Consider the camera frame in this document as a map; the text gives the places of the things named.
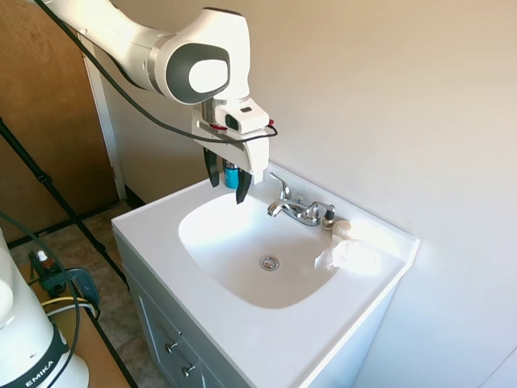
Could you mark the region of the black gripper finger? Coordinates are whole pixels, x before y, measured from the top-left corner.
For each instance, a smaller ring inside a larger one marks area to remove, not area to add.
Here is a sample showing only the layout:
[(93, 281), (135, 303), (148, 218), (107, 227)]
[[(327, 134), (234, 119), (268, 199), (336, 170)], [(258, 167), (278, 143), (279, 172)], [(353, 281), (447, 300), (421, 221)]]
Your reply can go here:
[(213, 188), (220, 183), (219, 156), (208, 148), (204, 148), (204, 163), (210, 184)]
[(252, 174), (241, 168), (237, 169), (236, 203), (241, 204), (249, 191), (252, 181)]

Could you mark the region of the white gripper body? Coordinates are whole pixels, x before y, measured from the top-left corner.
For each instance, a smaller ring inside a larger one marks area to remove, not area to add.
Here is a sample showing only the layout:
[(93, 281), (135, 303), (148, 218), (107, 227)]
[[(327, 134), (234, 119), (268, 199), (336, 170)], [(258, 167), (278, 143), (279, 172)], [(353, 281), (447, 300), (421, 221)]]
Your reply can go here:
[(236, 165), (252, 175), (252, 184), (263, 181), (263, 173), (269, 163), (269, 139), (252, 137), (265, 135), (264, 129), (241, 134), (232, 129), (216, 130), (201, 116), (195, 117), (195, 135), (211, 140), (222, 140), (222, 143), (196, 140), (200, 145), (228, 162)]

